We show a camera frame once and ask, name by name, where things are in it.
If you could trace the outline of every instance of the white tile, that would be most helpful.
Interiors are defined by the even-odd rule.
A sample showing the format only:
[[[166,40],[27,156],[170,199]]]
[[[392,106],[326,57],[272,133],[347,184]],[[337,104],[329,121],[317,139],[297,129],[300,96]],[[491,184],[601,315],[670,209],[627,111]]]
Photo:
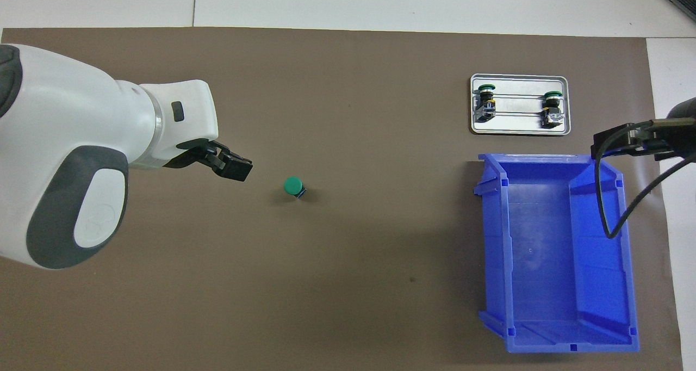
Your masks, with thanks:
[[[696,96],[696,39],[648,39],[648,59],[655,113],[667,116],[681,101]],[[678,162],[664,160],[661,170]],[[669,228],[676,314],[686,371],[696,370],[696,164],[687,165],[662,183]]]
[[[0,0],[2,27],[191,26],[194,0]]]
[[[696,36],[667,0],[196,0],[195,26]]]

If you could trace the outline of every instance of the metal tray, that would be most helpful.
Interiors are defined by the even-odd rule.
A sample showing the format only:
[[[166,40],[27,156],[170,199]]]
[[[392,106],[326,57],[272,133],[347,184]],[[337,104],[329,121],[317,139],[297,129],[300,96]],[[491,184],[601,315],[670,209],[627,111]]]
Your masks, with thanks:
[[[478,88],[495,84],[495,117],[475,122],[474,112],[479,104]],[[559,109],[564,123],[555,128],[542,128],[541,116],[544,94],[561,91]],[[525,76],[477,73],[471,77],[471,130],[479,134],[567,135],[570,133],[570,104],[568,81],[562,76]]]

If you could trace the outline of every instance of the brown table surface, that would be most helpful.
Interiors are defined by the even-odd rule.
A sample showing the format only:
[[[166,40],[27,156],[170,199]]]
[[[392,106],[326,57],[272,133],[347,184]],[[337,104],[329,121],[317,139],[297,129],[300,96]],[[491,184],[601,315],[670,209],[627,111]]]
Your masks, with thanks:
[[[681,369],[659,190],[631,219],[641,352],[508,354],[477,316],[477,154],[589,153],[594,133],[653,118],[644,39],[5,29],[3,43],[134,83],[204,79],[219,140],[254,169],[244,183],[133,170],[122,227],[94,258],[0,259],[0,369]],[[565,76],[572,132],[472,134],[475,73]],[[611,161],[628,198],[658,173]],[[303,200],[283,192],[291,175]]]

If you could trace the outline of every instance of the blue plastic bin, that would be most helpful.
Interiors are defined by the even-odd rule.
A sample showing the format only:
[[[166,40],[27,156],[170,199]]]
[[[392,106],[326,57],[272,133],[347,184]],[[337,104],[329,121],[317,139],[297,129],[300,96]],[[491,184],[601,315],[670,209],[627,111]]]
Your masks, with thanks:
[[[629,233],[602,230],[589,155],[488,153],[481,182],[487,328],[509,352],[639,350]],[[610,225],[623,175],[601,168]]]

